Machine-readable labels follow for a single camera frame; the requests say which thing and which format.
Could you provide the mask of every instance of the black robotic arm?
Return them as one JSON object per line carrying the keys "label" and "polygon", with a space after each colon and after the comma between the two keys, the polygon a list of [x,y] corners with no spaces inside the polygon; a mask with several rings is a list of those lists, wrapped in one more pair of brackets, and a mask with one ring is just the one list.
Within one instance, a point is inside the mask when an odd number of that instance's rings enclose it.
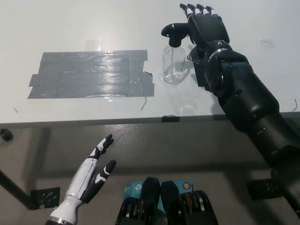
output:
{"label": "black robotic arm", "polygon": [[229,45],[223,21],[211,7],[181,4],[197,60],[210,91],[235,128],[249,136],[272,168],[271,176],[300,217],[300,137],[279,113],[279,103]]}

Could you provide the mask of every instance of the robotic arm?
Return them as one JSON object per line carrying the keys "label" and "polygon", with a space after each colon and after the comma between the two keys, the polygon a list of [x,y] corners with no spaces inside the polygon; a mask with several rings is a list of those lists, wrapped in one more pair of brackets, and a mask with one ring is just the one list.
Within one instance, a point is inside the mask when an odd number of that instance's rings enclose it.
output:
{"label": "robotic arm", "polygon": [[66,192],[64,201],[51,213],[46,225],[77,224],[78,208],[93,199],[116,165],[116,161],[111,160],[101,173],[94,175],[99,157],[106,153],[106,149],[113,143],[112,137],[113,135],[108,135],[104,138],[80,165]]}
{"label": "robotic arm", "polygon": [[270,165],[272,178],[300,217],[300,137],[281,116],[278,101],[247,58],[231,48],[216,11],[199,4],[180,7],[187,16],[191,41],[197,45],[190,59],[204,64],[210,91],[235,128],[249,136]]}

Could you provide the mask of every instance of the clear plastic bottle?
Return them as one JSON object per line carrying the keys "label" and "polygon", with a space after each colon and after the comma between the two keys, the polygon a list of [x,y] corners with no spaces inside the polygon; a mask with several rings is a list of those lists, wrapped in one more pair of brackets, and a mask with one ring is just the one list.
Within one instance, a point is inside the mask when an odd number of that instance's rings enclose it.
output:
{"label": "clear plastic bottle", "polygon": [[186,77],[184,64],[186,52],[181,47],[167,46],[163,51],[163,79],[170,84],[178,84]]}

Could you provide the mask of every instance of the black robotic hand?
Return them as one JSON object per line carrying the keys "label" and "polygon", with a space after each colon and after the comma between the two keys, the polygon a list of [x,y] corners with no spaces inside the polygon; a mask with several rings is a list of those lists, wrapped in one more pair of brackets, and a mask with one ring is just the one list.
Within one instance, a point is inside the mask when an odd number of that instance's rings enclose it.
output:
{"label": "black robotic hand", "polygon": [[187,16],[189,35],[191,41],[197,45],[194,51],[197,51],[200,60],[205,57],[208,62],[214,54],[222,49],[231,49],[222,18],[212,7],[204,7],[199,4],[197,6],[180,4],[180,7]]}

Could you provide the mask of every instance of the spray bottle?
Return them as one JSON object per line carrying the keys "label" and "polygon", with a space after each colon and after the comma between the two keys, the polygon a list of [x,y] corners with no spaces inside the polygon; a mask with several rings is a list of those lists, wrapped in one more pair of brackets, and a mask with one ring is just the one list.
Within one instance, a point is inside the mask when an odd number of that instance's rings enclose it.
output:
{"label": "spray bottle", "polygon": [[172,23],[161,31],[162,36],[169,38],[169,45],[163,50],[163,79],[167,83],[178,84],[187,76],[184,71],[186,52],[180,47],[187,34],[187,23]]}

